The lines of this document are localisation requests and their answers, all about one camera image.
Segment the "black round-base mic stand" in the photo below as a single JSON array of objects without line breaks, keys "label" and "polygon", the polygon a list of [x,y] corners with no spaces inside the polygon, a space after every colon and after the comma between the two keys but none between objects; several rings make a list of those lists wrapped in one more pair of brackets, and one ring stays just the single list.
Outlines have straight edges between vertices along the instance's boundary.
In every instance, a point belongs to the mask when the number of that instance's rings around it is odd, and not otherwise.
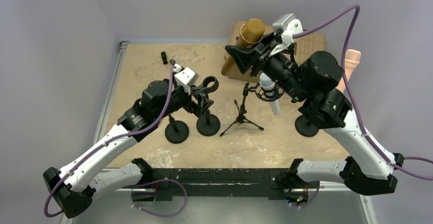
[{"label": "black round-base mic stand", "polygon": [[[199,86],[194,86],[191,89],[191,95],[196,99],[196,95],[199,92],[204,92],[209,95],[210,93],[215,92],[218,87],[219,82],[217,78],[215,76],[207,76]],[[220,127],[220,120],[216,115],[210,112],[210,109],[204,116],[198,117],[196,122],[197,131],[203,136],[215,135],[219,131]]]}]

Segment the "gold microphone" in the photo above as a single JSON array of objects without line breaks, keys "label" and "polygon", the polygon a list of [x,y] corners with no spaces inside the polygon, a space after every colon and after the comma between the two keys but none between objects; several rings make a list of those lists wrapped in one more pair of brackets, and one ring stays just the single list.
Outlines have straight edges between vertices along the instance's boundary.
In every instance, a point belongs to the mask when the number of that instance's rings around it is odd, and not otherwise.
[{"label": "gold microphone", "polygon": [[230,38],[237,37],[235,46],[249,47],[262,40],[265,29],[265,24],[258,18],[251,18],[247,21],[239,20],[233,25]]}]

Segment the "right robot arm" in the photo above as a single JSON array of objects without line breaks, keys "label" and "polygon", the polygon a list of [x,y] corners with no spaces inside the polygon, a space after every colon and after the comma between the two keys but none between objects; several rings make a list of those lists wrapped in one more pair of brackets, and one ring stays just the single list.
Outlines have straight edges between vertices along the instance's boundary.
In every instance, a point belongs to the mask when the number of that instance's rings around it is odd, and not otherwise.
[{"label": "right robot arm", "polygon": [[395,191],[398,180],[393,171],[403,164],[404,157],[387,151],[358,123],[354,105],[337,89],[344,70],[331,53],[316,51],[298,65],[294,57],[272,55],[275,41],[253,47],[227,45],[225,50],[240,72],[253,76],[261,71],[293,103],[301,102],[299,112],[306,120],[333,137],[349,154],[338,161],[295,159],[286,174],[290,185],[336,182],[367,196]]}]

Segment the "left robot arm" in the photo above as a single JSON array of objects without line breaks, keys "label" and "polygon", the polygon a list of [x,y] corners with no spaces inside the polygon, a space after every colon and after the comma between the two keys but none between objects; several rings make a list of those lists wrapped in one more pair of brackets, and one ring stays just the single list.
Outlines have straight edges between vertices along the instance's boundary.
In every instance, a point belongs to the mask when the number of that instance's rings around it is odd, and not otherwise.
[{"label": "left robot arm", "polygon": [[152,167],[142,158],[111,172],[103,169],[156,130],[164,117],[179,109],[196,117],[207,114],[213,103],[208,95],[218,87],[219,82],[213,76],[206,77],[200,85],[191,85],[190,92],[179,82],[167,79],[151,82],[141,98],[86,153],[60,169],[50,167],[43,173],[49,199],[56,201],[67,218],[74,218],[106,192],[156,185]]}]

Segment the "black clip mic stand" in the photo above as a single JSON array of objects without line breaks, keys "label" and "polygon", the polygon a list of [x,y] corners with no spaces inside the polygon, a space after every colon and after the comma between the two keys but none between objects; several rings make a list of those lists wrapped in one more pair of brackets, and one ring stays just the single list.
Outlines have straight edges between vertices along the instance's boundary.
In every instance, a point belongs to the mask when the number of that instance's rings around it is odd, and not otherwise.
[{"label": "black clip mic stand", "polygon": [[165,138],[173,144],[184,142],[189,136],[188,125],[183,121],[175,120],[171,114],[169,114],[168,118],[169,123],[164,130]]}]

